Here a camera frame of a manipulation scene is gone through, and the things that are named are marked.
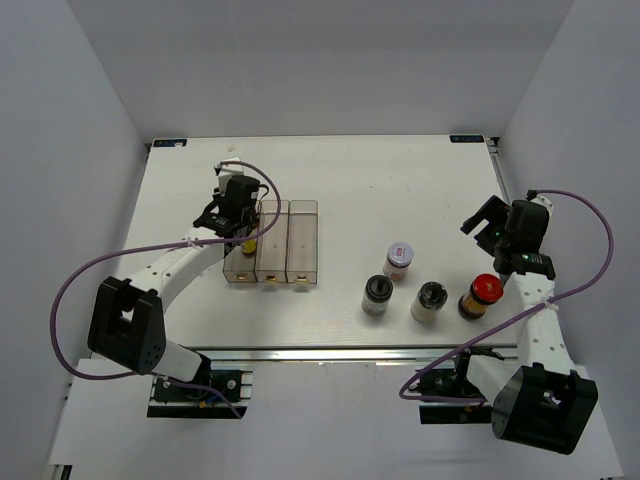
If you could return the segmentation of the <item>small yellow label bottle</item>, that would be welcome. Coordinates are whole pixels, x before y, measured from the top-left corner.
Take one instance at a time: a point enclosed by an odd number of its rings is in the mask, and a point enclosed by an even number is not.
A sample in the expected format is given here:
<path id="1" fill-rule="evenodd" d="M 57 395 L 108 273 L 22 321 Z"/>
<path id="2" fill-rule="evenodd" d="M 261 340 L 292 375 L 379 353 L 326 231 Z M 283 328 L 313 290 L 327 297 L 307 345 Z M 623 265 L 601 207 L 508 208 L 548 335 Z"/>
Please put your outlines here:
<path id="1" fill-rule="evenodd" d="M 257 252 L 257 240 L 251 239 L 243 242 L 241 252 L 246 256 L 254 256 Z"/>

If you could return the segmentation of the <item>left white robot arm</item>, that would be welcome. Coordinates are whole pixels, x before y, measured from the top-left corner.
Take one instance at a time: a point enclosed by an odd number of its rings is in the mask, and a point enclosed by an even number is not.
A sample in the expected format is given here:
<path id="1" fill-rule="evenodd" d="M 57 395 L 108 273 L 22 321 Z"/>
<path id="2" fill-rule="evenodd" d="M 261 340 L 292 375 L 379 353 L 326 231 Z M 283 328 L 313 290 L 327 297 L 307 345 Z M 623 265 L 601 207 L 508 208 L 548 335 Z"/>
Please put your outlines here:
<path id="1" fill-rule="evenodd" d="M 124 279 L 109 277 L 98 288 L 88 347 L 139 375 L 176 379 L 188 398 L 211 387 L 210 361 L 166 337 L 164 314 L 207 268 L 224 260 L 256 227 L 260 181 L 232 175 L 193 222 L 186 244 Z"/>

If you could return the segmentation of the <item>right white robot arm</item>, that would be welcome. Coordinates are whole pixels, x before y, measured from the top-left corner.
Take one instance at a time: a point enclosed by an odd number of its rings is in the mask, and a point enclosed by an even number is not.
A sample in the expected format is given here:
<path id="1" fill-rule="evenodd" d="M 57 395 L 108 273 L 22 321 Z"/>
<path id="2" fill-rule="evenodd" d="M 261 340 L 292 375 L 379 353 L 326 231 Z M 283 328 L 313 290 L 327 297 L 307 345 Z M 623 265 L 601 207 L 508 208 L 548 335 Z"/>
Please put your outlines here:
<path id="1" fill-rule="evenodd" d="M 507 204 L 496 196 L 461 230 L 475 235 L 489 253 L 503 284 L 514 286 L 525 316 L 514 324 L 517 364 L 471 353 L 451 374 L 453 390 L 472 399 L 481 394 L 491 407 L 496 438 L 562 455 L 574 452 L 598 400 L 594 381 L 579 375 L 566 349 L 551 299 L 555 270 L 540 251 L 551 217 L 546 199 Z"/>

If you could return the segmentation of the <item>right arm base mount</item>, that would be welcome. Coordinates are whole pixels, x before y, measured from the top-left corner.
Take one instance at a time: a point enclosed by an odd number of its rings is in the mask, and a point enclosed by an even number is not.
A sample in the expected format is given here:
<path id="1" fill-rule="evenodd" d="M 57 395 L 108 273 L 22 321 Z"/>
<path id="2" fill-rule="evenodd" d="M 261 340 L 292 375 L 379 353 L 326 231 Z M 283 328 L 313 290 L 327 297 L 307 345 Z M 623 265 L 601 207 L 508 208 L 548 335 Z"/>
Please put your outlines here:
<path id="1" fill-rule="evenodd" d="M 423 375 L 409 388 L 410 394 L 435 397 L 435 401 L 419 406 L 423 425 L 480 425 L 490 424 L 492 405 L 466 377 L 474 357 L 493 359 L 500 363 L 505 357 L 493 348 L 470 347 Z"/>

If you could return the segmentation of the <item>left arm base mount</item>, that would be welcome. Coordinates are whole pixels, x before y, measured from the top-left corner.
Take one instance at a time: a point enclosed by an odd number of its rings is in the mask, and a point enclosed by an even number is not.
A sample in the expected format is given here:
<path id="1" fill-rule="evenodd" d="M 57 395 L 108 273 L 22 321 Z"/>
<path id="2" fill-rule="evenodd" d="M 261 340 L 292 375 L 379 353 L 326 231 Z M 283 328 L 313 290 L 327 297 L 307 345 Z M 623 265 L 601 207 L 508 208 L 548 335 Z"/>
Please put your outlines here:
<path id="1" fill-rule="evenodd" d="M 196 384 L 156 376 L 147 417 L 151 419 L 240 420 L 252 397 L 254 369 L 245 361 L 212 361 Z"/>

